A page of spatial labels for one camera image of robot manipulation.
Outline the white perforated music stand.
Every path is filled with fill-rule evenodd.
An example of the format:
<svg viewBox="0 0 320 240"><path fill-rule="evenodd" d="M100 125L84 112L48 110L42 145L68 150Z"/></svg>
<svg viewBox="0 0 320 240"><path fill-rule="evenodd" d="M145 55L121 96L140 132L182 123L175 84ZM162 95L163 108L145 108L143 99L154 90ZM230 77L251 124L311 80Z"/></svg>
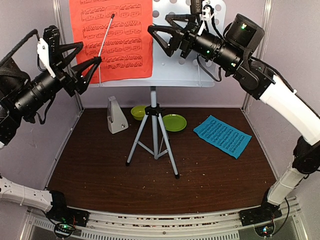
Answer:
<svg viewBox="0 0 320 240"><path fill-rule="evenodd" d="M135 88L149 87L150 88L150 105L145 108L145 116L141 121L140 127L135 136L130 153L126 160L126 165L129 166L133 154L137 146L141 146L154 159L168 154L170 163L176 179L180 175L172 153L170 139L163 122L162 109L157 102L158 87L213 87L216 82L222 80L221 67L213 61L206 60L204 63L200 61L200 55L191 51L192 61L186 62L186 58L180 54L173 54L171 57L164 55L164 51L160 45L153 39L152 42L152 75L147 78L128 78L121 80L112 80L108 82L99 82L90 88L87 94L88 105L93 108L102 106L102 98L111 97L112 90L127 90L122 95L128 97L129 93L134 93ZM142 142L140 137L148 119L152 123L153 148L150 149Z"/></svg>

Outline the red sheet music paper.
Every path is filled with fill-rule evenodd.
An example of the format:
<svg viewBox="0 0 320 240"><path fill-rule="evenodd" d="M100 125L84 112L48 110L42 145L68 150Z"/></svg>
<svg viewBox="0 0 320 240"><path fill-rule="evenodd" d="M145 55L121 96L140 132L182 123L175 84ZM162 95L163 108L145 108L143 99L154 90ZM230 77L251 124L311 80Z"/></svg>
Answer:
<svg viewBox="0 0 320 240"><path fill-rule="evenodd" d="M69 12L73 40L84 44L77 62L102 59L92 85L152 76L151 0L71 0Z"/></svg>

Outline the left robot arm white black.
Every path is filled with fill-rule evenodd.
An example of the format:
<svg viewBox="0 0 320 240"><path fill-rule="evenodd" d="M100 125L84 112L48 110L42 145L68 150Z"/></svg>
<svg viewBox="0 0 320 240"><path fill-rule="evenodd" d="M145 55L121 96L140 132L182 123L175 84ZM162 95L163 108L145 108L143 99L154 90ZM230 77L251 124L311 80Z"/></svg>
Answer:
<svg viewBox="0 0 320 240"><path fill-rule="evenodd" d="M38 110L47 103L51 105L60 90L70 96L84 93L102 62L100 55L71 68L67 65L82 50L83 43L49 46L44 39L37 43L37 54L45 70L35 79L22 71L13 60L13 55L24 45L18 43L0 61L0 146L9 144L21 126L22 120L35 123ZM0 197L24 206L37 208L61 222L72 218L65 196L56 190L37 190L14 183L5 177L0 178Z"/></svg>

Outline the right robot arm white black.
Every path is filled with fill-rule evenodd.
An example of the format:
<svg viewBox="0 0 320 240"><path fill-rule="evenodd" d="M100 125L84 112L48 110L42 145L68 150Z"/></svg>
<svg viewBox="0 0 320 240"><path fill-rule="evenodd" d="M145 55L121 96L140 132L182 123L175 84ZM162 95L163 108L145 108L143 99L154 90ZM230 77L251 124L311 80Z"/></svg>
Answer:
<svg viewBox="0 0 320 240"><path fill-rule="evenodd" d="M237 14L223 36L201 32L196 18L190 14L167 15L165 19L167 25L150 25L147 30L167 56L181 50L181 57L186 58L194 51L214 62L226 76L236 79L245 92L273 108L299 131L292 164L265 192L259 207L242 211L244 217L251 214L261 221L268 220L287 195L319 169L319 115L297 95L278 70L253 57L265 32L249 18Z"/></svg>

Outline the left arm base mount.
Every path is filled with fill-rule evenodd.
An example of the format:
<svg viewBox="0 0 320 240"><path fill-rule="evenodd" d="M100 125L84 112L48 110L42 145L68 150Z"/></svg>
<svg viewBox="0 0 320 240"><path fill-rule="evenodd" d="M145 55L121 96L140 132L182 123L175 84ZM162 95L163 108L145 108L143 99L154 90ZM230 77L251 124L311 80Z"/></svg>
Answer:
<svg viewBox="0 0 320 240"><path fill-rule="evenodd" d="M43 213L53 224L53 233L60 239L69 238L76 231L76 227L86 227L90 216L86 210L71 207L52 207L50 211Z"/></svg>

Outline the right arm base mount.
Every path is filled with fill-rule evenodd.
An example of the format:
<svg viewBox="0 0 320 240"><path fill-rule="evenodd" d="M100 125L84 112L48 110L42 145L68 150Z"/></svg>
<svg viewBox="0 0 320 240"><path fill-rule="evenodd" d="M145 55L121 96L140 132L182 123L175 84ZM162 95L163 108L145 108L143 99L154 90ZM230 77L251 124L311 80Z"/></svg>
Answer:
<svg viewBox="0 0 320 240"><path fill-rule="evenodd" d="M282 212L280 210L276 210L275 213L273 213L261 207L245 209L239 212L242 226L253 225L255 233L262 238L268 238L275 233L276 225L274 220L281 216Z"/></svg>

